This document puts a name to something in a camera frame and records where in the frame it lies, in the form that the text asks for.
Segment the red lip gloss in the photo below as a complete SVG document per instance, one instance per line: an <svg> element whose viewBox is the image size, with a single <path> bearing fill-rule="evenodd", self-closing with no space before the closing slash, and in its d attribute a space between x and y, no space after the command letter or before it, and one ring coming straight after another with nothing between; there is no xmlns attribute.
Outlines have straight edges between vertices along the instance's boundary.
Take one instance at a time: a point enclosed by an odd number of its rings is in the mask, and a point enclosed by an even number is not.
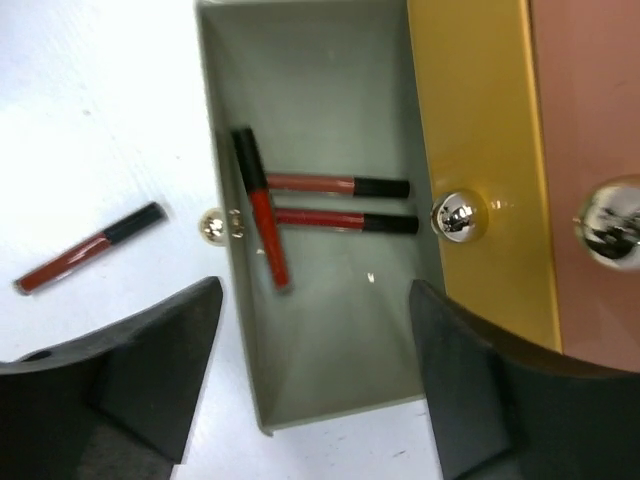
<svg viewBox="0 0 640 480"><path fill-rule="evenodd" d="M231 137L256 228L269 264L272 282L277 292L286 292L291 285L291 278L255 135L251 128L242 127L233 130Z"/></svg>
<svg viewBox="0 0 640 480"><path fill-rule="evenodd" d="M29 271L16 279L13 286L20 294L31 295L166 219L165 209L150 202Z"/></svg>
<svg viewBox="0 0 640 480"><path fill-rule="evenodd" d="M358 232L415 235L420 228L419 219L413 215L276 208L275 216L277 222L282 225Z"/></svg>

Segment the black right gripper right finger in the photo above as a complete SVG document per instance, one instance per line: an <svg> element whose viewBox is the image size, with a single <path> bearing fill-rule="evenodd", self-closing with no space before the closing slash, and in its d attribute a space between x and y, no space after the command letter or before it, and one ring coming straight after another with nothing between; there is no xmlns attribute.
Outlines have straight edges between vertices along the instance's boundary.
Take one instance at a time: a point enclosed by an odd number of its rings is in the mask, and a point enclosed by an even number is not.
<svg viewBox="0 0 640 480"><path fill-rule="evenodd" d="M409 307L444 478L638 478L638 374L540 347L423 280Z"/></svg>

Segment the orange top drawer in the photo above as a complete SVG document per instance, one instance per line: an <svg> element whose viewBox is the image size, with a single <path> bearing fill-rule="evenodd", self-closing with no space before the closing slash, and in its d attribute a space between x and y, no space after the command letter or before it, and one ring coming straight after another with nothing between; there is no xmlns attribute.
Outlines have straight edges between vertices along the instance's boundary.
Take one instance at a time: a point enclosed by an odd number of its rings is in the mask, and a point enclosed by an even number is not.
<svg viewBox="0 0 640 480"><path fill-rule="evenodd" d="M598 262L576 234L603 184L639 173L639 4L531 4L544 156L566 354L639 369L639 272Z"/></svg>

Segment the yellow drawer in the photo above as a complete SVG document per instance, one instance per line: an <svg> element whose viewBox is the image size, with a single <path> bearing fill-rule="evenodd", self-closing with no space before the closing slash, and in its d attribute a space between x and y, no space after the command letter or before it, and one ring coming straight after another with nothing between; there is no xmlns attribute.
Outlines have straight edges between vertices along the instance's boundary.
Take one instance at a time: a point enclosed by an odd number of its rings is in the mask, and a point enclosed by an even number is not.
<svg viewBox="0 0 640 480"><path fill-rule="evenodd" d="M559 350L529 6L411 1L408 14L432 192L468 191L480 216L469 240L440 236L446 292Z"/></svg>

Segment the red lip gloss horizontal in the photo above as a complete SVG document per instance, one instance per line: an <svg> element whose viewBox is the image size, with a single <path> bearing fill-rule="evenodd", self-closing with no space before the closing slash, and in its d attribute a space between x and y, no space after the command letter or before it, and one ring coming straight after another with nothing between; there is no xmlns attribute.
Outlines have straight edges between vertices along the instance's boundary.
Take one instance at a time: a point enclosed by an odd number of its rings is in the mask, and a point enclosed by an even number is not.
<svg viewBox="0 0 640 480"><path fill-rule="evenodd" d="M270 173L267 183L273 190L351 197L407 199L411 193L408 180L361 176Z"/></svg>

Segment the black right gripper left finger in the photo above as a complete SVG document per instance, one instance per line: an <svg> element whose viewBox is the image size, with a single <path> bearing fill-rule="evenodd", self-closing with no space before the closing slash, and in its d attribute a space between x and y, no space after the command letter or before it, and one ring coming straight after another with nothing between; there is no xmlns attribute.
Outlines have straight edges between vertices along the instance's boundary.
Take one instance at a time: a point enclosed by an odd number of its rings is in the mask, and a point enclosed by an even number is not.
<svg viewBox="0 0 640 480"><path fill-rule="evenodd" d="M5 479L167 479L184 456L220 318L207 277L1 366Z"/></svg>

